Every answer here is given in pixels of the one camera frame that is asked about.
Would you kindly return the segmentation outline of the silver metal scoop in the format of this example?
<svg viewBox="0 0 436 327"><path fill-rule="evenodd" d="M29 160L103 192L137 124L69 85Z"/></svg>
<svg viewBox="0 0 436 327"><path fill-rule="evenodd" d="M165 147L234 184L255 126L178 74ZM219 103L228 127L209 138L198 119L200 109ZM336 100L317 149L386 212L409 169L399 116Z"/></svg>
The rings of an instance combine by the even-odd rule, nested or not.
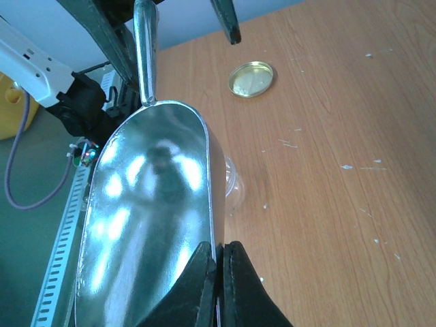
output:
<svg viewBox="0 0 436 327"><path fill-rule="evenodd" d="M156 92L157 6L134 4L141 109L97 160L77 270L77 326L139 326L196 247L217 265L225 217L225 157L199 112ZM215 319L220 326L219 276Z"/></svg>

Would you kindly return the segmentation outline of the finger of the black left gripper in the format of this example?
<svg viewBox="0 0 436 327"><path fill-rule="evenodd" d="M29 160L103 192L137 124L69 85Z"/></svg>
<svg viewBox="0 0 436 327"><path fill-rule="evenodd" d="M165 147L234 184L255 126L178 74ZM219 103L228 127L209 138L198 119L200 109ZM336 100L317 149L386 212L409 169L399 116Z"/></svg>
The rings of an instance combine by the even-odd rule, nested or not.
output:
<svg viewBox="0 0 436 327"><path fill-rule="evenodd" d="M231 45L241 43L240 27L233 0L211 0L211 4Z"/></svg>
<svg viewBox="0 0 436 327"><path fill-rule="evenodd" d="M125 23L133 18L133 1L58 0L88 32L113 68L134 91L139 91L133 33Z"/></svg>

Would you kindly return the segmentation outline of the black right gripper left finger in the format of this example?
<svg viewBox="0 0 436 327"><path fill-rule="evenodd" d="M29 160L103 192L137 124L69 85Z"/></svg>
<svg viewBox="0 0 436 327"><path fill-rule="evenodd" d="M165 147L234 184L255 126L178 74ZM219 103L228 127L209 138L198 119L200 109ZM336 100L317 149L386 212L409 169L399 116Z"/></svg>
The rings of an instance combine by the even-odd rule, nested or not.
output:
<svg viewBox="0 0 436 327"><path fill-rule="evenodd" d="M170 291L139 326L212 326L217 265L212 247L201 242Z"/></svg>

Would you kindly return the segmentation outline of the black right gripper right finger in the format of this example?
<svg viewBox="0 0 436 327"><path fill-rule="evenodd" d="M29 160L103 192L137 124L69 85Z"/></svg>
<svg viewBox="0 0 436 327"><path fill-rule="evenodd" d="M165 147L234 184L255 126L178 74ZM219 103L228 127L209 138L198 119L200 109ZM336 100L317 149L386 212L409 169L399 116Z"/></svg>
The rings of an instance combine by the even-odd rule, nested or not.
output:
<svg viewBox="0 0 436 327"><path fill-rule="evenodd" d="M223 253L224 326L291 326L272 301L243 244L233 241Z"/></svg>

